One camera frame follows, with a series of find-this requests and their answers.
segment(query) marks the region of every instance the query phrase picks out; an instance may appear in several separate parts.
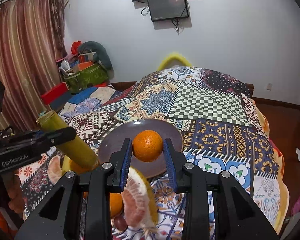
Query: baseboard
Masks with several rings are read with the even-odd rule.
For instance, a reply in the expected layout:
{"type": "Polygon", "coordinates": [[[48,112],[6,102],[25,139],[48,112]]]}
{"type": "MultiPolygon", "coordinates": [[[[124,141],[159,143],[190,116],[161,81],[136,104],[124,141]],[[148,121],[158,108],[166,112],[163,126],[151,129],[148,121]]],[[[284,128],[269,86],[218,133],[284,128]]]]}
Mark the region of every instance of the baseboard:
{"type": "Polygon", "coordinates": [[[291,104],[287,102],[277,101],[277,100],[271,100],[266,98],[255,98],[252,97],[252,99],[256,102],[256,104],[265,104],[265,105],[271,105],[271,106],[283,106],[287,108],[293,108],[300,110],[300,105],[291,104]]]}

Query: curtain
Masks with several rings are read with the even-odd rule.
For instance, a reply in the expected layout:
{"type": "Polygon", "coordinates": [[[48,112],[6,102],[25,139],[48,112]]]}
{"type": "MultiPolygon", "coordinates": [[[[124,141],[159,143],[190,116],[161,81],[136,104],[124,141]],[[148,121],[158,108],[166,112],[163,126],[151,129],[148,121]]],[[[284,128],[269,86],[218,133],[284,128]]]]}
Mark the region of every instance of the curtain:
{"type": "Polygon", "coordinates": [[[65,57],[67,52],[64,44],[64,0],[50,0],[50,12],[57,49],[60,51],[61,55],[65,57]]]}
{"type": "Polygon", "coordinates": [[[0,6],[0,80],[5,85],[1,125],[31,130],[45,110],[40,95],[60,83],[61,58],[50,0],[11,0],[0,6]]]}

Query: grapefruit wedge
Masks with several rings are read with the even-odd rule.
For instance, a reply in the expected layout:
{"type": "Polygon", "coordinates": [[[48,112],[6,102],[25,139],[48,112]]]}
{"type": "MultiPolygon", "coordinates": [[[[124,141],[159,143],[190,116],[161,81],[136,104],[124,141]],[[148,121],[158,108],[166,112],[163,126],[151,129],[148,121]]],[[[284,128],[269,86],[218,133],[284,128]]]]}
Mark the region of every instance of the grapefruit wedge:
{"type": "Polygon", "coordinates": [[[152,188],[140,171],[130,167],[127,185],[121,195],[127,225],[141,228],[145,238],[150,232],[155,233],[158,223],[157,206],[152,188]]]}

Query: red plastic bag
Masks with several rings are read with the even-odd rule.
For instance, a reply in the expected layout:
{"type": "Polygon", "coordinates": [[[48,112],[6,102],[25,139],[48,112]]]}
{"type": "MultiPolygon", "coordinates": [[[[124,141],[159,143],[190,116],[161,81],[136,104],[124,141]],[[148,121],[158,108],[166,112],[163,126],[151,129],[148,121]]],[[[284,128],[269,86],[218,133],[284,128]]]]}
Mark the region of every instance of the red plastic bag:
{"type": "Polygon", "coordinates": [[[82,44],[81,41],[75,41],[74,43],[72,43],[72,46],[71,46],[71,53],[72,54],[77,54],[78,53],[78,47],[82,44]]]}

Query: human hand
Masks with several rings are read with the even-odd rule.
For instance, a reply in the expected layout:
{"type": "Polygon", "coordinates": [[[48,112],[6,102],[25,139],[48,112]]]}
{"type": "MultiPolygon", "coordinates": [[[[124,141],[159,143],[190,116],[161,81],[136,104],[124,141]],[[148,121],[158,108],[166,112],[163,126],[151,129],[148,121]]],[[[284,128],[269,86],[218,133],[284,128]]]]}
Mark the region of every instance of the human hand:
{"type": "Polygon", "coordinates": [[[16,174],[19,173],[19,169],[14,171],[14,174],[11,176],[11,179],[5,182],[7,193],[11,199],[8,203],[8,206],[17,214],[21,214],[25,209],[25,201],[22,198],[21,191],[21,181],[19,176],[16,174]]]}

